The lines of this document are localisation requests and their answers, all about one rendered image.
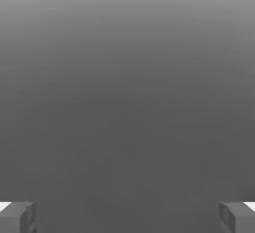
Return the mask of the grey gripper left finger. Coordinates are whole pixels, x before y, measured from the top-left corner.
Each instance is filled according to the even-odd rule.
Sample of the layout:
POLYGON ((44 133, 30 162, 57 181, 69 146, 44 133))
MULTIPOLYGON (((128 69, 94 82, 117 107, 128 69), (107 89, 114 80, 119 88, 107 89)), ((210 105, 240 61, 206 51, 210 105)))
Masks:
POLYGON ((0 233, 37 233, 34 202, 0 202, 0 233))

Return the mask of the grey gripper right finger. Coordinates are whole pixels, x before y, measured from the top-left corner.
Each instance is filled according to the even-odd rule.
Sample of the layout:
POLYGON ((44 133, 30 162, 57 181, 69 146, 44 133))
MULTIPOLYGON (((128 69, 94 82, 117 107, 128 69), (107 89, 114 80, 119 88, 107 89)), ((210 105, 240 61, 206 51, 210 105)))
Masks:
POLYGON ((223 233, 255 233, 255 202, 220 202, 223 233))

